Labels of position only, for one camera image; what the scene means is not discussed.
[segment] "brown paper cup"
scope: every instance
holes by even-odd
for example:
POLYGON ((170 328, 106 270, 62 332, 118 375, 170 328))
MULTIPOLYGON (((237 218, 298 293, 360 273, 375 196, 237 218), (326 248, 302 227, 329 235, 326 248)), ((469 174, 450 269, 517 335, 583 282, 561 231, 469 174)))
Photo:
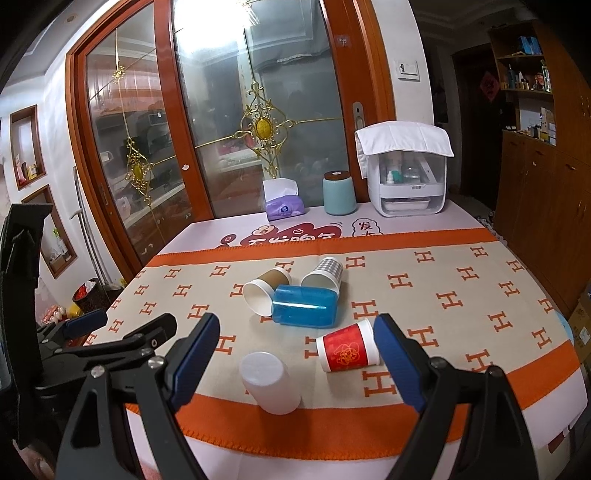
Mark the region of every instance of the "brown paper cup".
POLYGON ((273 296, 279 285, 290 285, 291 275, 281 267, 275 267, 246 283, 242 296, 248 307, 261 317, 271 316, 273 296))

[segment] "canister lid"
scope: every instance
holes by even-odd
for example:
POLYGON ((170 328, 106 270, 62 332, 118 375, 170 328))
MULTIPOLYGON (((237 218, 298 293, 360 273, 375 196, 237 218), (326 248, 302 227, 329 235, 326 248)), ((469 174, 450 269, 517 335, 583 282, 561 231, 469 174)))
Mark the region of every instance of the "canister lid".
POLYGON ((345 170, 335 170, 335 171, 328 171, 324 174, 325 180, 345 180, 348 179, 351 174, 345 170))

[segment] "gold ornament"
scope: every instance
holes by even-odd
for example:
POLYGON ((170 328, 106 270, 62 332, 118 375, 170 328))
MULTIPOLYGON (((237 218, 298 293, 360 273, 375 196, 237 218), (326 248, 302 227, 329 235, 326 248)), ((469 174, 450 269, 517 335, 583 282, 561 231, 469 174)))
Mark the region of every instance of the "gold ornament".
POLYGON ((234 138, 245 138, 250 135, 254 146, 250 147, 256 156, 267 164, 264 169, 269 172, 272 179, 276 179, 279 172, 279 154, 281 147, 286 142, 289 129, 297 125, 295 120, 289 120, 270 100, 265 98, 263 87, 252 80, 251 89, 247 92, 253 99, 248 105, 241 125, 246 123, 246 129, 234 133, 234 138))
POLYGON ((127 148, 127 174, 125 175, 125 180, 143 195, 144 202, 150 206, 152 203, 152 197, 150 197, 150 177, 154 164, 150 163, 135 148, 135 142, 131 137, 127 138, 127 148))

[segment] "white wall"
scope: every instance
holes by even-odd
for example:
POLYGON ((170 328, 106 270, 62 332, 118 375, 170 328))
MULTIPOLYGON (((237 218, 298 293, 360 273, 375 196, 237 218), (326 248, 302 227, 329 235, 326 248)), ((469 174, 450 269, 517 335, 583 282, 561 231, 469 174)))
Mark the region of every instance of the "white wall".
MULTIPOLYGON (((60 215, 72 247, 78 255, 78 258, 57 279, 53 278, 45 261, 43 259, 40 261, 39 270, 42 280, 51 295, 65 306, 72 302, 72 295, 78 286, 95 276, 78 220, 69 220, 70 215, 78 208, 78 203, 74 189, 74 155, 66 117, 66 54, 80 36, 115 3, 116 0, 106 1, 89 18, 58 54, 45 75, 8 86, 0 95, 0 118, 2 118, 3 127, 0 151, 2 152, 4 177, 10 201, 20 203, 24 197, 49 184, 55 208, 60 215), (37 105, 41 153, 47 175, 19 191, 12 169, 9 135, 10 114, 31 105, 37 105)), ((107 271, 113 280, 119 280, 121 273, 102 241, 92 216, 90 216, 90 222, 107 271)))
POLYGON ((408 0, 372 0, 394 88, 396 119, 433 124, 433 103, 427 60, 417 22, 408 0), (397 75, 399 61, 417 62, 420 81, 401 80, 397 75))

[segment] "blue plastic bottle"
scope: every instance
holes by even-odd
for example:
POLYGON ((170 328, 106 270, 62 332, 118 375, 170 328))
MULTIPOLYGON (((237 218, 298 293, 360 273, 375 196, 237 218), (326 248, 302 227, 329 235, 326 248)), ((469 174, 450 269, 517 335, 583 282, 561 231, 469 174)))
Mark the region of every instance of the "blue plastic bottle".
POLYGON ((336 322, 338 296, 328 288, 279 285, 273 297, 273 321, 297 327, 330 328, 336 322))

